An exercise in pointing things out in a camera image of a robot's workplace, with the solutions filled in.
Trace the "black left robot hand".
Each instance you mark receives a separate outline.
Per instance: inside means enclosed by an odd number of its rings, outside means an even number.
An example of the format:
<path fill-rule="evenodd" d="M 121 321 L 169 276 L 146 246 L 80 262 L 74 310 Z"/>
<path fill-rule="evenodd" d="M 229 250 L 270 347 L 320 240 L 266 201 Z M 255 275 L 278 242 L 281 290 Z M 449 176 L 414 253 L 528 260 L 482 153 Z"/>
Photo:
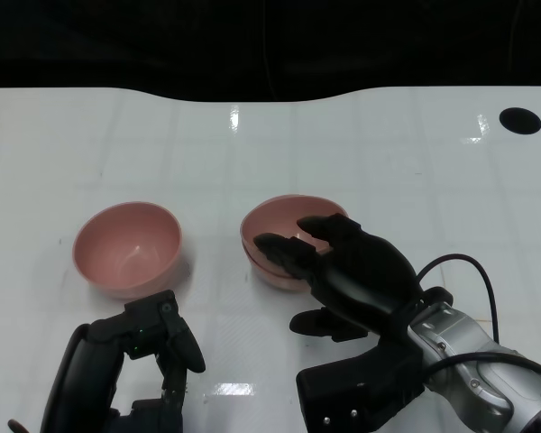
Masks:
<path fill-rule="evenodd" d="M 112 401 L 124 359 L 154 356 L 163 380 L 158 399 L 139 400 L 127 415 Z M 206 363 L 171 290 L 129 302 L 124 312 L 79 326 L 50 391 L 43 432 L 180 432 L 188 372 Z"/>

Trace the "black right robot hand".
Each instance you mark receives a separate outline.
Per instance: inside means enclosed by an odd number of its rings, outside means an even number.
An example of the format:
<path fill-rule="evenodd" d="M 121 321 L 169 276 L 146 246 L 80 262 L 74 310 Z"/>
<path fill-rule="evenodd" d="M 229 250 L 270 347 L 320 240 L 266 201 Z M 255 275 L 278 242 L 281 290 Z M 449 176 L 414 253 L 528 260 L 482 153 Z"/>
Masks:
<path fill-rule="evenodd" d="M 407 258 L 341 214 L 307 216 L 297 225 L 331 250 L 320 254 L 301 239 L 271 233 L 253 241 L 267 259 L 306 281 L 311 295 L 338 317 L 378 336 L 404 339 L 423 294 Z"/>

